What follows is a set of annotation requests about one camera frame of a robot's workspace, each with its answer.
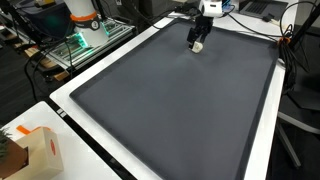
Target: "table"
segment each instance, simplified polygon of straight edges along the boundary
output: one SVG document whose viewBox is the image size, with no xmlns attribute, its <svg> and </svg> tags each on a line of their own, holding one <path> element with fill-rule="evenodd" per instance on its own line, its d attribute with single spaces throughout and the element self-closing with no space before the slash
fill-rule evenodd
<svg viewBox="0 0 320 180">
<path fill-rule="evenodd" d="M 295 3 L 297 0 L 291 0 L 289 4 Z M 284 16 L 284 24 L 294 24 L 297 7 L 290 9 Z M 279 27 L 265 23 L 260 19 L 243 16 L 237 13 L 232 15 L 242 22 L 243 24 L 261 30 L 263 33 L 280 35 Z M 158 23 L 157 27 L 163 27 L 172 19 L 164 18 Z M 247 31 L 240 25 L 236 24 L 231 18 L 225 17 L 216 19 L 214 26 L 237 30 Z M 100 62 L 77 76 L 75 79 L 62 86 L 50 95 L 50 98 L 56 102 L 71 118 L 73 118 L 80 126 L 84 128 L 106 151 L 108 151 L 115 159 L 118 160 L 130 173 L 138 179 L 160 179 L 151 169 L 144 165 L 137 157 L 129 152 L 123 145 L 120 144 L 110 133 L 104 130 L 97 122 L 95 122 L 88 114 L 86 114 L 70 97 L 69 94 L 88 81 L 90 78 L 98 74 L 103 69 L 107 68 L 110 64 L 121 58 L 124 54 L 128 53 L 131 49 L 142 43 L 144 40 L 152 36 L 158 30 L 151 27 L 132 39 L 127 44 L 123 45 Z M 276 124 L 277 112 L 280 102 L 282 91 L 282 84 L 284 80 L 285 70 L 280 64 L 277 64 L 267 98 L 265 101 L 264 109 L 261 115 L 260 123 L 258 125 L 256 137 L 251 150 L 251 155 L 247 165 L 245 179 L 259 180 L 265 179 L 268 161 L 271 151 L 272 139 Z"/>
<path fill-rule="evenodd" d="M 52 180 L 87 180 L 102 177 L 121 180 L 45 102 L 39 102 L 3 127 L 8 128 L 13 140 L 24 136 L 15 129 L 18 125 L 23 125 L 29 130 L 46 126 L 57 134 L 64 171 Z"/>
</svg>

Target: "cable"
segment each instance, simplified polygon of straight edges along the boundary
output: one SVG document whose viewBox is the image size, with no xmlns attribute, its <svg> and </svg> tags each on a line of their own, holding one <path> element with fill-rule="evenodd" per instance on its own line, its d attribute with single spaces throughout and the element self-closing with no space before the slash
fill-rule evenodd
<svg viewBox="0 0 320 180">
<path fill-rule="evenodd" d="M 288 9 L 290 9 L 292 6 L 295 6 L 295 5 L 298 5 L 298 4 L 311 4 L 313 5 L 313 7 L 316 7 L 316 4 L 312 3 L 312 2 L 309 2 L 309 1 L 301 1 L 301 2 L 297 2 L 297 3 L 293 3 L 291 4 L 290 6 L 288 6 L 282 13 L 281 17 L 280 17 L 280 32 L 281 32 L 281 35 L 282 37 L 284 37 L 284 32 L 282 30 L 282 19 L 283 19 L 283 16 L 284 14 L 287 12 Z"/>
<path fill-rule="evenodd" d="M 118 24 L 118 25 L 126 25 L 125 23 L 120 23 L 120 22 L 117 22 L 116 20 L 113 19 L 113 15 L 111 13 L 111 10 L 110 10 L 110 6 L 109 6 L 109 3 L 106 1 L 106 0 L 102 0 L 106 5 L 107 5 L 107 8 L 108 8 L 108 11 L 109 13 L 106 11 L 106 14 L 108 14 L 111 18 L 108 18 L 108 19 L 111 19 L 114 23 Z"/>
<path fill-rule="evenodd" d="M 42 56 L 39 58 L 39 60 L 37 61 L 37 64 L 35 65 L 35 67 L 33 68 L 33 72 L 32 72 L 32 80 L 34 82 L 35 87 L 42 93 L 42 94 L 46 94 L 46 92 L 44 92 L 39 85 L 37 84 L 36 78 L 35 78 L 35 74 L 36 71 L 38 70 L 38 66 L 40 65 L 40 62 L 43 60 L 43 58 L 45 58 L 51 51 L 53 51 L 56 48 L 56 46 L 52 47 L 51 49 L 49 49 L 45 54 L 42 54 Z"/>
<path fill-rule="evenodd" d="M 316 5 L 312 2 L 302 1 L 302 2 L 291 4 L 281 14 L 279 28 L 280 28 L 282 38 L 280 38 L 278 45 L 279 45 L 280 58 L 284 61 L 285 68 L 286 68 L 285 81 L 284 81 L 284 94 L 294 89 L 294 85 L 297 77 L 297 64 L 301 66 L 305 72 L 310 71 L 308 58 L 304 49 L 303 49 L 303 53 L 305 56 L 307 67 L 305 67 L 303 63 L 298 61 L 297 57 L 295 56 L 295 54 L 293 53 L 293 51 L 288 45 L 290 42 L 290 39 L 294 36 L 293 25 L 289 24 L 288 28 L 285 31 L 283 31 L 282 29 L 282 20 L 283 20 L 284 14 L 287 12 L 288 9 L 298 4 L 311 4 L 313 5 L 313 7 L 316 7 Z"/>
<path fill-rule="evenodd" d="M 16 24 L 16 21 L 13 17 L 12 17 L 12 23 L 13 23 L 13 28 L 16 31 L 18 41 L 19 41 L 20 45 L 22 46 L 22 41 L 20 40 L 20 35 L 19 35 L 18 28 L 17 28 L 17 24 Z"/>
<path fill-rule="evenodd" d="M 173 12 L 173 11 L 174 11 L 174 9 L 166 10 L 166 11 L 160 13 L 159 15 L 152 17 L 152 19 L 150 19 L 150 21 L 154 21 L 159 17 L 166 17 L 166 16 L 164 16 L 164 14 L 166 14 L 168 12 Z"/>
<path fill-rule="evenodd" d="M 29 83 L 30 83 L 30 85 L 31 85 L 31 90 L 32 90 L 32 95 L 33 95 L 33 99 L 34 99 L 34 101 L 37 103 L 38 102 L 38 99 L 37 99 L 37 96 L 36 96 L 36 91 L 35 91 L 35 89 L 34 89 L 34 85 L 33 85 L 33 82 L 32 82 L 32 80 L 31 80 L 31 78 L 30 78 L 30 75 L 29 75 L 29 73 L 28 73 L 28 64 L 30 63 L 30 61 L 33 59 L 33 58 L 35 58 L 36 56 L 38 56 L 40 53 L 41 53 L 41 51 L 42 50 L 40 50 L 40 51 L 38 51 L 38 52 L 36 52 L 35 54 L 33 54 L 29 59 L 28 59 L 28 61 L 25 63 L 25 65 L 24 65 L 24 68 L 23 68 L 23 70 L 24 70 L 24 73 L 25 73 L 25 75 L 27 76 L 27 79 L 28 79 L 28 81 L 29 81 Z"/>
<path fill-rule="evenodd" d="M 70 51 L 70 47 L 68 45 L 67 42 L 64 42 L 68 48 L 68 51 L 69 51 L 69 61 L 70 61 L 70 79 L 73 78 L 73 65 L 72 65 L 72 57 L 71 57 L 71 51 Z"/>
<path fill-rule="evenodd" d="M 218 18 L 226 17 L 227 15 L 229 15 L 236 8 L 235 5 L 230 5 L 230 6 L 232 7 L 232 9 L 230 11 L 228 11 L 228 12 L 223 13 L 223 15 L 221 17 L 218 17 Z"/>
<path fill-rule="evenodd" d="M 155 26 L 152 22 L 150 22 L 150 20 L 149 20 L 148 18 L 146 18 L 143 14 L 141 14 L 141 12 L 138 10 L 138 8 L 136 7 L 136 5 L 134 4 L 133 0 L 130 0 L 130 2 L 131 2 L 131 5 L 132 5 L 133 9 L 138 13 L 139 16 L 142 17 L 142 19 L 143 19 L 146 23 L 148 23 L 150 26 L 152 26 L 152 27 L 154 27 L 154 28 L 156 28 L 156 29 L 159 29 L 159 30 L 162 29 L 162 28 L 159 28 L 159 27 Z"/>
<path fill-rule="evenodd" d="M 269 38 L 271 38 L 271 37 L 282 37 L 282 36 L 280 36 L 280 35 L 270 35 L 270 34 L 260 33 L 260 32 L 258 32 L 258 31 L 255 31 L 255 30 L 253 30 L 253 29 L 245 26 L 244 24 L 242 24 L 241 22 L 239 22 L 237 19 L 235 19 L 231 14 L 228 14 L 228 16 L 230 16 L 231 19 L 233 19 L 233 20 L 234 20 L 236 23 L 238 23 L 240 26 L 242 26 L 242 27 L 244 27 L 245 29 L 248 29 L 249 31 L 252 31 L 252 32 L 254 32 L 254 33 L 256 33 L 256 34 L 259 34 L 259 35 L 262 35 L 262 36 L 266 36 L 266 37 L 269 37 Z"/>
</svg>

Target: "metal rod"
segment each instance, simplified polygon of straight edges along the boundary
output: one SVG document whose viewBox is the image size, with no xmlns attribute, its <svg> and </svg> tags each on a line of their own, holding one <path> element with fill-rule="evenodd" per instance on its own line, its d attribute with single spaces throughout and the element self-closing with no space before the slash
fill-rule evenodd
<svg viewBox="0 0 320 180">
<path fill-rule="evenodd" d="M 291 39 L 289 44 L 291 49 L 294 49 L 296 44 L 300 41 L 300 39 L 305 35 L 308 29 L 312 26 L 312 24 L 318 19 L 320 16 L 320 4 L 312 11 L 308 19 L 303 23 L 297 34 Z"/>
<path fill-rule="evenodd" d="M 296 154 L 296 152 L 294 151 L 288 136 L 286 135 L 286 133 L 284 132 L 282 125 L 280 124 L 280 122 L 277 122 L 276 124 L 276 132 L 278 134 L 278 137 L 283 145 L 283 147 L 285 148 L 285 150 L 287 151 L 288 155 L 290 156 L 290 159 L 293 162 L 293 165 L 296 168 L 299 168 L 301 166 L 301 162 Z"/>
<path fill-rule="evenodd" d="M 314 37 L 320 37 L 320 34 L 312 33 L 312 32 L 306 32 L 306 34 Z"/>
</svg>

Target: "green light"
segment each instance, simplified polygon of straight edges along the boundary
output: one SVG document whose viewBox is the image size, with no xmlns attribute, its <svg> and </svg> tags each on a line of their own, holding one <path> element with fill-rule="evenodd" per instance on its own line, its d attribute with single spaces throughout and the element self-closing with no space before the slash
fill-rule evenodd
<svg viewBox="0 0 320 180">
<path fill-rule="evenodd" d="M 81 32 L 78 33 L 78 34 L 76 35 L 76 37 L 77 37 L 78 42 L 79 42 L 79 44 L 80 44 L 81 47 L 83 47 L 83 48 L 89 47 L 87 41 L 84 39 L 84 37 L 83 37 L 83 35 L 82 35 Z"/>
<path fill-rule="evenodd" d="M 101 25 L 102 25 L 102 27 L 103 27 L 104 31 L 106 32 L 106 35 L 107 35 L 107 36 L 109 36 L 109 34 L 110 34 L 110 33 L 107 31 L 107 29 L 106 29 L 105 25 L 104 25 L 103 23 L 101 23 Z"/>
</svg>

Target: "cardboard box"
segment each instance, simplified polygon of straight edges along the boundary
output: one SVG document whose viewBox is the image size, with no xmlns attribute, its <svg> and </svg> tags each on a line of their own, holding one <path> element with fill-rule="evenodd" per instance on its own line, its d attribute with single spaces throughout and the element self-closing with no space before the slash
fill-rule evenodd
<svg viewBox="0 0 320 180">
<path fill-rule="evenodd" d="M 39 128 L 16 141 L 28 148 L 29 164 L 6 180 L 48 180 L 63 171 L 57 135 Z"/>
</svg>

